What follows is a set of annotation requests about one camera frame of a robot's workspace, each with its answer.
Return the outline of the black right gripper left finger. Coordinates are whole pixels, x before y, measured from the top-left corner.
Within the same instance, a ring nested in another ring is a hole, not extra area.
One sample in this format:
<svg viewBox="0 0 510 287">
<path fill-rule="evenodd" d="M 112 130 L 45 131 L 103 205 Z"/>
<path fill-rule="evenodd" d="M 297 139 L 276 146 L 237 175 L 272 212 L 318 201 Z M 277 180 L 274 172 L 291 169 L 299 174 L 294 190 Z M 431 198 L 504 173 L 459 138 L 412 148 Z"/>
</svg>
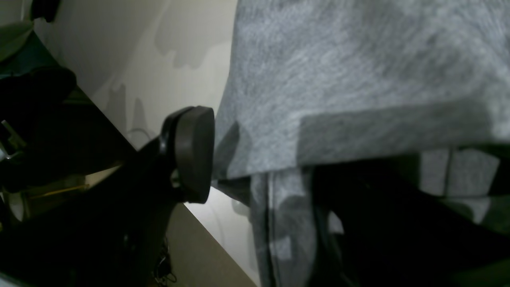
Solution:
<svg viewBox="0 0 510 287">
<path fill-rule="evenodd" d="M 173 209 L 208 199 L 214 134 L 213 109 L 180 109 L 93 188 L 2 231 L 2 287 L 146 286 Z"/>
</svg>

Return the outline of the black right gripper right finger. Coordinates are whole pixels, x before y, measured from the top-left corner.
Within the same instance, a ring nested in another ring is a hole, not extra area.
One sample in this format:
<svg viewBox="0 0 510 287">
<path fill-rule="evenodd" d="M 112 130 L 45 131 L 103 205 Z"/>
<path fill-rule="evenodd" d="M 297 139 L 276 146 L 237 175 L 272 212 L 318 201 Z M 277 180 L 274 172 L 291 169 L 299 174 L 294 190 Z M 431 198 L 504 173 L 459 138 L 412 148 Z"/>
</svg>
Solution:
<svg viewBox="0 0 510 287">
<path fill-rule="evenodd" d="M 311 176 L 318 254 L 314 287 L 508 287 L 509 159 L 481 223 L 428 195 L 384 160 L 319 165 Z"/>
</svg>

